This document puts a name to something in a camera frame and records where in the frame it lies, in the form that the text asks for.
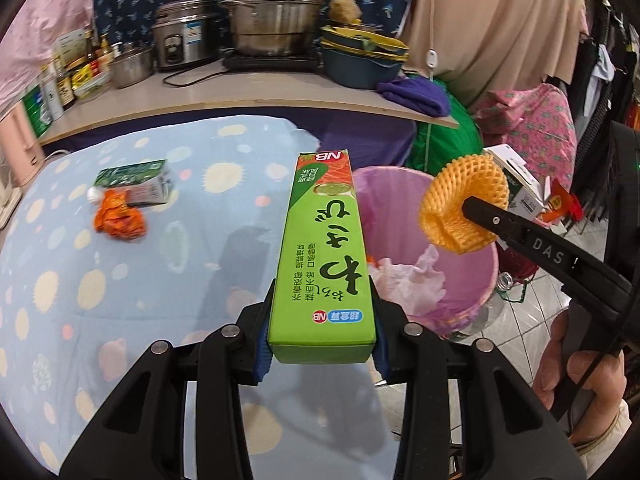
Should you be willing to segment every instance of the pink floral fabric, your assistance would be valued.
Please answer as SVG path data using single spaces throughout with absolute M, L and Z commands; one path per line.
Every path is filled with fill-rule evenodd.
M 533 90 L 487 92 L 474 119 L 485 146 L 507 143 L 537 179 L 548 175 L 571 189 L 577 139 L 560 89 L 542 84 Z
M 0 42 L 0 113 L 33 81 L 62 34 L 90 22 L 93 0 L 27 0 Z

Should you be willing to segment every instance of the small saucepan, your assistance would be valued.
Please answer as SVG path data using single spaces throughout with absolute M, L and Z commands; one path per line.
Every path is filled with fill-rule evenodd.
M 116 88 L 135 85 L 153 72 L 153 49 L 149 46 L 127 50 L 111 63 L 111 81 Z

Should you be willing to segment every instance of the screw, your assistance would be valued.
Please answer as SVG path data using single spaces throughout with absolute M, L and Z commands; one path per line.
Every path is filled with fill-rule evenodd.
M 240 327 L 238 325 L 226 325 L 221 330 L 222 337 L 238 337 L 240 335 Z
M 164 354 L 169 349 L 169 343 L 167 341 L 156 341 L 151 345 L 151 351 L 154 354 Z
M 407 323 L 404 326 L 404 333 L 407 335 L 417 336 L 420 335 L 423 330 L 422 325 L 418 323 Z
M 476 348 L 481 352 L 490 352 L 495 348 L 495 345 L 493 341 L 489 341 L 488 339 L 478 339 L 476 341 Z

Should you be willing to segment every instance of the light blue tablecloth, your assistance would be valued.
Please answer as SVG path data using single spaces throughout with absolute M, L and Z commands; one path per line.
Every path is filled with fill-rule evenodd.
M 0 255 L 0 401 L 43 464 L 59 469 L 153 341 L 201 340 L 264 297 L 296 157 L 317 145 L 289 121 L 236 116 L 122 136 L 40 173 Z M 158 158 L 169 160 L 175 190 L 168 205 L 143 209 L 148 234 L 97 234 L 86 190 L 98 170 Z M 366 366 L 274 362 L 242 402 L 252 404 L 257 480 L 391 478 L 397 446 Z M 190 390 L 190 478 L 193 407 Z

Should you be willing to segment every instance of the rice cooker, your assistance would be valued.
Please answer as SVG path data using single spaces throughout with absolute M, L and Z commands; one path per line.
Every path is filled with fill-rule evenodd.
M 223 19 L 215 0 L 180 0 L 159 6 L 151 27 L 158 69 L 181 70 L 216 60 Z

